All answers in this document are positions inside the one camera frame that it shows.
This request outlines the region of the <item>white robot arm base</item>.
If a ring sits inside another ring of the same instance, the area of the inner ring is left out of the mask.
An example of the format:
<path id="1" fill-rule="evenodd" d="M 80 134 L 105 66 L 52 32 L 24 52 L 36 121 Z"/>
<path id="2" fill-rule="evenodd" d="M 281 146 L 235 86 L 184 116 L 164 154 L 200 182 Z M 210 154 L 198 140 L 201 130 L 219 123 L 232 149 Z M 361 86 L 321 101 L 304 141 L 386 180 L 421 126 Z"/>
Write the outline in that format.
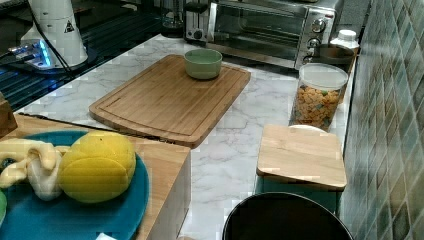
<path id="1" fill-rule="evenodd" d="M 41 70 L 72 70 L 88 59 L 71 0 L 28 0 L 33 26 L 9 51 Z"/>

